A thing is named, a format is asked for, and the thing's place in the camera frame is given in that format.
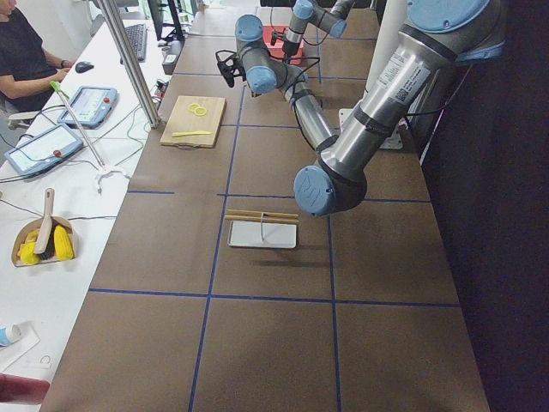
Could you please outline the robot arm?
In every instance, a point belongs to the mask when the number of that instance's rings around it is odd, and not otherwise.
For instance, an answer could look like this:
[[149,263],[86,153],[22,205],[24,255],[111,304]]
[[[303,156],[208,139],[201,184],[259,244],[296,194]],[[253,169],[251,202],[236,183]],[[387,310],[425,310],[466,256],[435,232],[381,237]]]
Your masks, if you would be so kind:
[[279,90],[293,107],[306,141],[317,154],[294,180],[294,197],[309,215],[356,207],[365,197],[366,164],[440,69],[493,58],[504,45],[505,1],[408,1],[398,44],[375,83],[336,133],[309,89],[304,71],[273,59],[255,15],[235,23],[238,69],[253,94]]
[[298,0],[293,5],[293,14],[283,36],[282,50],[287,58],[295,56],[309,24],[335,38],[340,38],[347,27],[347,16],[354,1],[336,1],[330,11],[316,1]]

